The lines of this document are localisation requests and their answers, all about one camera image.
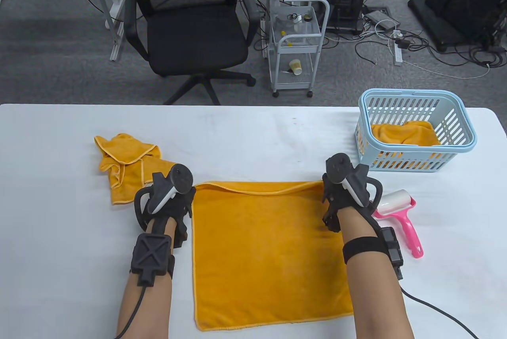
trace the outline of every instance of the black monitor stand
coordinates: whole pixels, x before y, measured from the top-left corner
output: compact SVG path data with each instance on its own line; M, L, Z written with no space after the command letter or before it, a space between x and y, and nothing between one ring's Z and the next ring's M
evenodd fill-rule
M467 44L467 39L463 34L457 31L449 22L438 17L426 5L426 0L409 0L408 5L439 52L444 53L449 47Z

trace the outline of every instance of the crumpled yellow towel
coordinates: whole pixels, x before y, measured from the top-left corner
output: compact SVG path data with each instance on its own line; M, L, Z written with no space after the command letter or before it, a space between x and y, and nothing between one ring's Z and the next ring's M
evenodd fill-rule
M167 176L174 165L161 159L158 146L145 144L126 133L116 135L111 141L96 136L95 143L103 154L99 169L109 171L113 204L132 202L136 192L153 182L153 173L162 172Z
M195 319L202 331L352 315L343 238L322 182L197 186Z
M440 145L433 126L427 121L410 121L404 125L372 125L373 135L386 144L418 145L432 147Z

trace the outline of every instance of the chair armrest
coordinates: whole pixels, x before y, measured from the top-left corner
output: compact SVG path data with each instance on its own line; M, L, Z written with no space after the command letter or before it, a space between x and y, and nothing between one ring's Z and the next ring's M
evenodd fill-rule
M137 34L136 5L137 0L125 0L125 21L123 22L123 29L125 30L127 41L147 61L149 59L148 53Z
M255 4L255 0L243 0L243 4L248 14L248 33L246 35L246 44L250 46L254 40L255 33L261 26L261 12Z

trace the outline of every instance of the pink lint roller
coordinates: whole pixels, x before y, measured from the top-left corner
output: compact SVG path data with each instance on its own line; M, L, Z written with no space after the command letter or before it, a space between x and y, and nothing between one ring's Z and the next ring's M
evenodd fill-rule
M408 212L415 207L415 200L405 190L398 190L391 194L386 194L380 199L377 210L373 216L377 219L395 218L400 222L407 240L407 246L412 252L413 257L421 258L424 256L421 242L415 232L415 228L408 218Z

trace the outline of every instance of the white adhesive roll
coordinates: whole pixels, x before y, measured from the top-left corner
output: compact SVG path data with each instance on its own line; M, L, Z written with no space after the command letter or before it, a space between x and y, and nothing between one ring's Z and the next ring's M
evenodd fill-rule
M381 215L388 215L406 209L411 201L412 198L406 190L398 190L382 196L377 211Z

